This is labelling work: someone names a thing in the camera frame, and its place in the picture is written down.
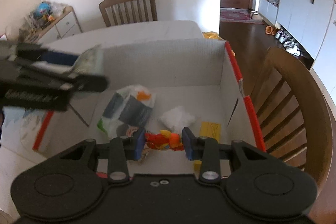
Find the chair backrest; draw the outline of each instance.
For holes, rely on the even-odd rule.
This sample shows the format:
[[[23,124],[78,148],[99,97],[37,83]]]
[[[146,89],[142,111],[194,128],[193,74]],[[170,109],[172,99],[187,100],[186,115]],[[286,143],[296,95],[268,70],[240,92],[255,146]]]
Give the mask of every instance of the chair backrest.
[[[158,19],[155,0],[104,0],[99,4],[99,9],[107,27],[111,26],[110,19],[114,25]]]
[[[309,173],[320,192],[330,170],[333,135],[326,101],[310,72],[285,50],[269,48],[251,99],[267,152]]]

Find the orange stuffed toy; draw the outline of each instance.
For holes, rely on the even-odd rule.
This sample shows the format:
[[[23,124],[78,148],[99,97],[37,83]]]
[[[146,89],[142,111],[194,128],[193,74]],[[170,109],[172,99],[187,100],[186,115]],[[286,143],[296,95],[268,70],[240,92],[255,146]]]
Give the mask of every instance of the orange stuffed toy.
[[[145,133],[146,144],[155,150],[183,151],[180,135],[171,133],[168,130],[160,130],[160,134]]]

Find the cardboard box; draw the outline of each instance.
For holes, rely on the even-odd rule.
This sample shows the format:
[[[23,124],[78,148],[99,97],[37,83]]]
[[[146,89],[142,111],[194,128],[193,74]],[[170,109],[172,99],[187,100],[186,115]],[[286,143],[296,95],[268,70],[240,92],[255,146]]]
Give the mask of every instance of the cardboard box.
[[[220,123],[220,143],[241,139],[263,148],[256,114],[243,93],[243,78],[228,42],[213,39],[182,39],[153,41],[104,49],[104,74],[110,79],[109,89],[80,102],[82,112],[93,112],[83,122],[68,110],[57,113],[45,131],[49,145],[40,152],[56,154],[86,138],[106,143],[105,133],[96,126],[115,90],[141,84],[156,92],[156,102],[146,129],[159,133],[165,129],[159,117],[166,111],[183,105],[198,119],[190,127],[197,136],[202,121]],[[100,160],[98,171],[107,172],[107,160]],[[143,164],[129,162],[134,173],[192,173],[193,163],[184,151],[151,151]],[[227,161],[222,163],[222,175],[229,175]]]

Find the red stuffed toy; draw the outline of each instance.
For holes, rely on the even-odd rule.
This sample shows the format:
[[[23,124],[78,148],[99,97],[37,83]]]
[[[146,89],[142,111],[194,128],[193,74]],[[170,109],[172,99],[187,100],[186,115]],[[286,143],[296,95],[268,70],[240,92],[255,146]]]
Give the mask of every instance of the red stuffed toy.
[[[160,130],[160,134],[145,133],[146,144],[155,150],[183,151],[180,135],[171,133],[168,130]]]

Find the drawer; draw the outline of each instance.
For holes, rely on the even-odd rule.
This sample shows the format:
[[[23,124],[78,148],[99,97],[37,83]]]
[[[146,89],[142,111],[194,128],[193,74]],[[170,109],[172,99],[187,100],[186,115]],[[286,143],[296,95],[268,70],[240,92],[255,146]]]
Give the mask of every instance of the drawer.
[[[72,37],[79,33],[81,33],[81,30],[79,29],[78,25],[75,24],[62,38]]]
[[[56,41],[57,39],[60,39],[61,36],[59,35],[56,26],[52,27],[49,31],[46,32],[44,36],[42,36],[39,40],[39,44],[48,44],[51,42]]]
[[[56,24],[60,36],[63,37],[76,23],[77,21],[73,12],[66,15]]]

